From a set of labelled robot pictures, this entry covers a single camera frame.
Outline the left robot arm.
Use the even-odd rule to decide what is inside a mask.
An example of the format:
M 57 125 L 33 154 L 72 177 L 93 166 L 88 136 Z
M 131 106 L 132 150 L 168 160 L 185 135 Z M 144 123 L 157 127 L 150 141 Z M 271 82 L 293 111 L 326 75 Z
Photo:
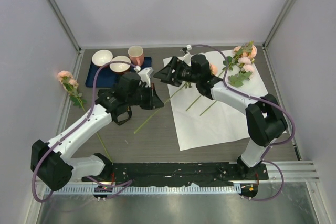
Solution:
M 102 89 L 94 105 L 73 125 L 50 139 L 37 140 L 31 149 L 31 170 L 52 191 L 58 191 L 69 181 L 91 176 L 98 181 L 111 179 L 112 162 L 100 153 L 85 158 L 73 158 L 77 149 L 97 131 L 114 122 L 125 124 L 132 117 L 132 106 L 143 110 L 162 108 L 151 83 L 152 68 L 139 73 L 128 72 L 110 89 Z

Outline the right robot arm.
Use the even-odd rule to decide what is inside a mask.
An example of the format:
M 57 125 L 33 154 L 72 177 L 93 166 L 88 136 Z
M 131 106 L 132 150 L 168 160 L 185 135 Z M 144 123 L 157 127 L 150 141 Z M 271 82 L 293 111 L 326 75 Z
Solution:
M 252 98 L 231 88 L 222 78 L 212 74 L 210 64 L 202 54 L 193 55 L 190 64 L 174 56 L 154 77 L 176 87 L 182 82 L 193 83 L 202 96 L 227 104 L 246 116 L 250 140 L 237 159 L 237 173 L 242 179 L 255 175 L 266 153 L 288 127 L 283 110 L 273 95 Z

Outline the pink fake flower stem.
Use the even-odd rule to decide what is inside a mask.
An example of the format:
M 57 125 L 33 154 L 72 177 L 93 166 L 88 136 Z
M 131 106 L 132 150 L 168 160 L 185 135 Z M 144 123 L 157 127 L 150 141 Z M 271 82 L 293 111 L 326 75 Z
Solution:
M 69 99 L 74 106 L 81 108 L 86 112 L 86 100 L 82 99 L 82 93 L 78 91 L 79 83 L 74 79 L 74 76 L 69 71 L 61 71 L 57 74 L 57 80 L 69 94 Z

